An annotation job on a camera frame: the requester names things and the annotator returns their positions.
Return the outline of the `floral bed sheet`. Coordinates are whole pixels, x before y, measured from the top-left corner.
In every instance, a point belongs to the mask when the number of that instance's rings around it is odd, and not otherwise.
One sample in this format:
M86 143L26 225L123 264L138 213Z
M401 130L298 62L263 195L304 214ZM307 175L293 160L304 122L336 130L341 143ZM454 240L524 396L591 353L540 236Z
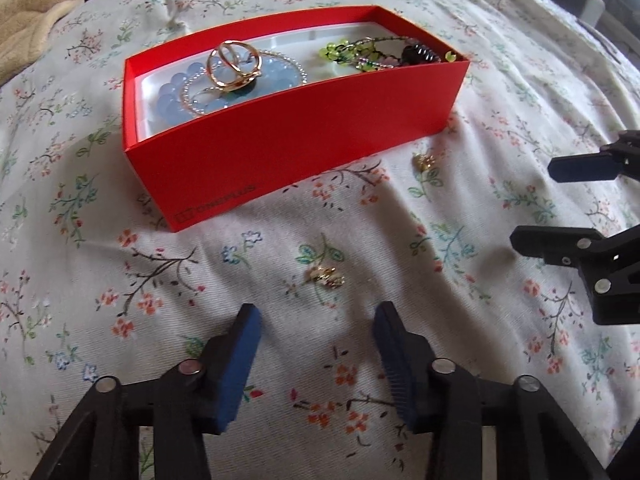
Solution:
M174 233L122 152L126 58L219 24L377 4L470 62L444 131ZM634 181L559 184L554 156L639 125L639 72L549 0L91 0L1 88L1 474L26 479L103 375L195 358L241 304L264 332L219 479L419 479L371 334L393 301L471 373L529 373L599 460L639 417L639 332L592 322L577 273L516 254L520 224L613 235ZM413 155L435 157L420 172ZM334 266L340 288L307 281Z

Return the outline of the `gold flower earring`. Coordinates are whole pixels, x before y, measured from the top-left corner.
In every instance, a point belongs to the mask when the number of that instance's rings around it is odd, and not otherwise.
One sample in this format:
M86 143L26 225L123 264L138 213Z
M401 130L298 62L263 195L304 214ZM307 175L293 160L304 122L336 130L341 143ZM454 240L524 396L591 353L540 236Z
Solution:
M416 153L413 155L413 166L422 174L422 172L431 170L436 162L433 155L427 153Z

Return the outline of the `red cardboard box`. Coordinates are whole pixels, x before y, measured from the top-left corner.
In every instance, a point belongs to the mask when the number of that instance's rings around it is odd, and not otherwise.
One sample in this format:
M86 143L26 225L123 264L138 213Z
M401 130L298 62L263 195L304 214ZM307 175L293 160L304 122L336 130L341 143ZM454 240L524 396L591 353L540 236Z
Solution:
M360 73L319 54L327 42L367 36L391 54L414 39L431 48L437 61ZM304 66L306 84L166 124L156 108L160 87L204 62L226 40L287 54ZM326 170L441 132L469 65L453 47L380 6L295 10L218 25L128 58L122 148L177 232Z

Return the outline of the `gold ring cluster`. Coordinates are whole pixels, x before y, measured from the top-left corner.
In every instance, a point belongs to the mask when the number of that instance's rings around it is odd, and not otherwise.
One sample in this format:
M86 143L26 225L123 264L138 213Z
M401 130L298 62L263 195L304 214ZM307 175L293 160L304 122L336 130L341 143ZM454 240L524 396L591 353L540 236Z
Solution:
M229 80L216 75L219 67L231 73ZM214 89L224 93L235 92L262 76L262 54L245 41L224 40L210 51L205 70Z

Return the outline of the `beige quilted blanket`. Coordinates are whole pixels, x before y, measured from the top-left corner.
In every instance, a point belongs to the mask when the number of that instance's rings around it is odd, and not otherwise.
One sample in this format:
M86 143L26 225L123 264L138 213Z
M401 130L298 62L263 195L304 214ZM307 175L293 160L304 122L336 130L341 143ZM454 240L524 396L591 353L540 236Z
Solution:
M36 62L55 23L84 1L1 0L1 81Z

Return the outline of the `small gold earring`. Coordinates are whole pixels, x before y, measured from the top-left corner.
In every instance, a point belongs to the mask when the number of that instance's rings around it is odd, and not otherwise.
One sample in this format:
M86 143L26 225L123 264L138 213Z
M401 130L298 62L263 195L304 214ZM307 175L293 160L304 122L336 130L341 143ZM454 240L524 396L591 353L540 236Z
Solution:
M307 281L325 288L340 288L345 285L345 277L334 266L313 266L307 272Z

